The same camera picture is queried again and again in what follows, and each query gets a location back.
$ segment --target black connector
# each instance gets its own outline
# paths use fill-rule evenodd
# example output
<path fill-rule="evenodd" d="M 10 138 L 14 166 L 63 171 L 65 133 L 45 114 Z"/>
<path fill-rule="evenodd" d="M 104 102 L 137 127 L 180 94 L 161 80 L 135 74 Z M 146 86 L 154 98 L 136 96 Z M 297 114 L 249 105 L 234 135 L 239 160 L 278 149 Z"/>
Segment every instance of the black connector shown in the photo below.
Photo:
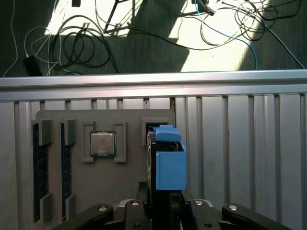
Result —
<path fill-rule="evenodd" d="M 71 6 L 72 7 L 80 7 L 81 6 L 81 0 L 72 0 Z"/>

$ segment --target tangled cables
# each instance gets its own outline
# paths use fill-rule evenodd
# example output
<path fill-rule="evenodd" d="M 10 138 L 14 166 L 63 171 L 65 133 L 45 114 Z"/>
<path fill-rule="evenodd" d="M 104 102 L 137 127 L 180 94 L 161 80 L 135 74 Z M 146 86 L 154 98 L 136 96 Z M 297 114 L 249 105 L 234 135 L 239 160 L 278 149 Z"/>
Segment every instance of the tangled cables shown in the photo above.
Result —
<path fill-rule="evenodd" d="M 85 18 L 87 20 L 89 20 L 93 25 L 95 25 L 95 27 L 97 29 L 93 29 L 93 28 L 88 28 L 86 26 L 84 27 L 80 27 L 80 26 L 67 26 L 65 27 L 65 25 L 75 19 L 75 18 Z M 67 35 L 65 35 L 63 42 L 61 39 L 61 34 L 65 31 L 68 30 L 79 30 L 77 32 L 70 32 Z M 72 43 L 72 48 L 68 49 L 67 48 L 67 43 L 70 37 L 73 36 L 73 43 Z M 58 42 L 60 43 L 59 46 L 59 59 L 57 61 L 56 57 L 55 57 L 55 47 L 56 47 L 56 43 Z M 105 51 L 107 53 L 107 57 L 105 59 L 102 59 L 101 63 L 98 64 L 91 64 L 90 61 L 93 59 L 93 57 L 95 56 L 96 53 L 96 41 L 98 41 L 102 46 L 104 46 Z M 87 51 L 90 49 L 89 47 L 85 47 L 85 44 L 90 44 L 91 46 L 91 52 L 89 57 L 83 57 L 84 55 L 84 50 L 86 49 Z M 67 59 L 67 61 L 65 63 L 62 62 L 61 60 L 61 54 L 62 51 Z M 115 59 L 113 57 L 113 54 L 111 52 L 110 46 L 107 42 L 107 40 L 104 37 L 104 34 L 101 30 L 101 27 L 98 26 L 92 19 L 83 16 L 83 15 L 75 15 L 72 16 L 70 18 L 68 18 L 63 24 L 62 26 L 59 28 L 58 33 L 55 35 L 50 48 L 49 48 L 49 59 L 51 62 L 56 63 L 54 65 L 53 68 L 55 69 L 66 69 L 68 67 L 71 67 L 72 65 L 83 65 L 86 66 L 88 68 L 100 68 L 105 66 L 108 62 L 111 62 L 114 70 L 116 73 L 119 73 L 119 70 L 117 68 Z"/>

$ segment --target metal screw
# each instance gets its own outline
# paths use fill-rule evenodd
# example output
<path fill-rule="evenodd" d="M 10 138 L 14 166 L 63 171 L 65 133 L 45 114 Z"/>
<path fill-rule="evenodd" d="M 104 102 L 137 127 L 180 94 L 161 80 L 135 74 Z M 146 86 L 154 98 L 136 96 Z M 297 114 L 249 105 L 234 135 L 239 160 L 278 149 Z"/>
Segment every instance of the metal screw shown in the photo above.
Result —
<path fill-rule="evenodd" d="M 106 208 L 105 206 L 102 206 L 102 207 L 100 207 L 98 210 L 101 211 L 101 212 L 104 212 L 104 211 L 107 210 L 107 208 Z"/>
<path fill-rule="evenodd" d="M 205 223 L 204 226 L 205 226 L 206 228 L 211 228 L 211 227 L 212 227 L 212 224 L 211 224 L 211 223 Z"/>
<path fill-rule="evenodd" d="M 238 210 L 238 207 L 234 206 L 234 205 L 230 205 L 230 206 L 228 206 L 228 208 L 233 210 L 233 211 L 237 211 Z"/>
<path fill-rule="evenodd" d="M 200 206 L 200 205 L 203 205 L 203 202 L 200 201 L 200 200 L 197 200 L 197 201 L 195 201 L 195 204 Z"/>
<path fill-rule="evenodd" d="M 138 201 L 133 201 L 131 204 L 132 204 L 133 206 L 137 206 L 137 205 L 139 205 L 140 203 L 139 203 Z"/>

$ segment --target bolt head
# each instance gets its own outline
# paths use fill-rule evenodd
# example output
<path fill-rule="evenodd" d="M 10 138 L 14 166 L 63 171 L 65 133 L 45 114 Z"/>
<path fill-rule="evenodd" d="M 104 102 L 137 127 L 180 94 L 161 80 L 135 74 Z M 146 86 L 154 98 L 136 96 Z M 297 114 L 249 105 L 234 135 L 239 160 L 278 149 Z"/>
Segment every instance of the bolt head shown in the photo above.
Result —
<path fill-rule="evenodd" d="M 200 206 L 200 205 L 203 205 L 203 202 L 201 200 L 196 200 L 195 204 Z"/>
<path fill-rule="evenodd" d="M 238 207 L 237 206 L 234 206 L 234 205 L 230 205 L 228 206 L 228 208 L 232 211 L 237 211 L 238 210 Z"/>
<path fill-rule="evenodd" d="M 137 206 L 137 205 L 139 205 L 140 203 L 139 203 L 138 201 L 133 201 L 131 204 L 132 204 L 133 206 Z"/>
<path fill-rule="evenodd" d="M 104 212 L 104 211 L 107 210 L 107 208 L 106 208 L 105 206 L 102 206 L 102 207 L 100 207 L 98 210 L 101 211 L 101 212 Z"/>

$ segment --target metal stand leg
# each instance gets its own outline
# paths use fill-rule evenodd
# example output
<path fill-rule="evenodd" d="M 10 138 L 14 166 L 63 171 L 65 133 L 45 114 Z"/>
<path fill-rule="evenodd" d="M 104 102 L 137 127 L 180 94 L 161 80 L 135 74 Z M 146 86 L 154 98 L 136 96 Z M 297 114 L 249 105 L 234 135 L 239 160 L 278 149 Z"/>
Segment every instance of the metal stand leg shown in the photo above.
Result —
<path fill-rule="evenodd" d="M 120 3 L 119 0 L 115 0 L 113 9 L 112 9 L 112 11 L 111 11 L 111 14 L 110 14 L 110 16 L 109 16 L 109 18 L 108 18 L 108 20 L 107 20 L 107 24 L 106 24 L 106 26 L 105 26 L 104 33 L 106 33 L 106 31 L 107 31 L 107 28 L 109 27 L 109 23 L 111 22 L 112 17 L 113 17 L 113 15 L 114 15 L 114 12 L 115 12 L 115 10 L 116 10 L 116 7 L 117 7 L 117 5 L 118 5 L 119 3 Z"/>

